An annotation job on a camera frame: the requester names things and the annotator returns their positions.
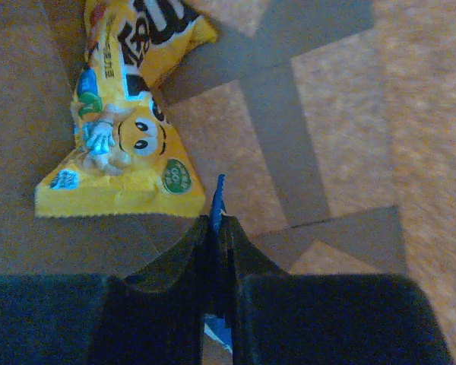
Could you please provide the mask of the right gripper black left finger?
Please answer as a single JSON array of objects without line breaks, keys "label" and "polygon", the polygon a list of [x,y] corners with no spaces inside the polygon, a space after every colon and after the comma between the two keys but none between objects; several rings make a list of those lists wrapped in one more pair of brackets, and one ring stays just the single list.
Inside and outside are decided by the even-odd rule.
[{"label": "right gripper black left finger", "polygon": [[199,364],[208,219],[146,267],[0,275],[0,364]]}]

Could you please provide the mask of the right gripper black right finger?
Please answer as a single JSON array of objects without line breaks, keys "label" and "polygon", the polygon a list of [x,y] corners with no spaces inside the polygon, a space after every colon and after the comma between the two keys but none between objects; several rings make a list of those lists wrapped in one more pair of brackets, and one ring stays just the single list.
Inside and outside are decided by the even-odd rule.
[{"label": "right gripper black right finger", "polygon": [[291,275],[223,217],[236,364],[450,364],[418,285],[395,274]]}]

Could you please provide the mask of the blue m&m's snack packet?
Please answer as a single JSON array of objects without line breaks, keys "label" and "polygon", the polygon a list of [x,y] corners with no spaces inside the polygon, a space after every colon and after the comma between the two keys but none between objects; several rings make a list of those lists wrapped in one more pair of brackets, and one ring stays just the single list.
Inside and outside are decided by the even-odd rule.
[{"label": "blue m&m's snack packet", "polygon": [[211,202],[207,244],[211,249],[211,300],[213,309],[204,315],[204,333],[216,341],[229,354],[233,353],[232,332],[226,322],[225,297],[223,294],[223,260],[219,242],[222,215],[226,212],[223,201],[225,175],[217,177],[217,187]]}]

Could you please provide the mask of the brown paper bag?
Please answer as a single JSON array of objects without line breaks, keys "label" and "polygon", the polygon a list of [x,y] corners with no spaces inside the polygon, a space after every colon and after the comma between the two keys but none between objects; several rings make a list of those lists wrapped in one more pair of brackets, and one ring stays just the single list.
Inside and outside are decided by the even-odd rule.
[{"label": "brown paper bag", "polygon": [[[207,195],[294,274],[399,272],[456,362],[456,1],[194,1],[218,29],[155,93]],[[74,147],[82,1],[0,1],[0,275],[124,277],[189,219],[38,218]]]}]

